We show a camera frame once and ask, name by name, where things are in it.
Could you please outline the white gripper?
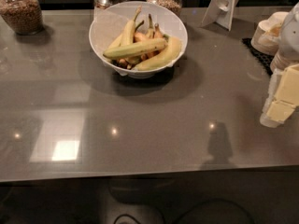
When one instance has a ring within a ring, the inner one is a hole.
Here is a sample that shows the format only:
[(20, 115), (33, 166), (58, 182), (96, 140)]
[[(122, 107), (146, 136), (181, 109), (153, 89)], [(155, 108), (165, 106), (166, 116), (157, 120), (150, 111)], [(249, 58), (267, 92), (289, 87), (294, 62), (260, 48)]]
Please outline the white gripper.
[[(282, 23), (278, 51), (286, 59), (299, 60), (299, 3)], [(299, 106), (299, 63), (290, 65), (282, 72), (274, 97), (278, 101)]]

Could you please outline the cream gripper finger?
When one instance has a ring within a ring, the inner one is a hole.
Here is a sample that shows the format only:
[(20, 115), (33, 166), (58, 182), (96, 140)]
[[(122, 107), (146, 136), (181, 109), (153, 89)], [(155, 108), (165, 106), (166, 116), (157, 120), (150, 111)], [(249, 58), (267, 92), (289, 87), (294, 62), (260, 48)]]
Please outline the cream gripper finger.
[(276, 128), (292, 115), (295, 108), (295, 105), (285, 102), (267, 100), (263, 106), (260, 123), (269, 128)]

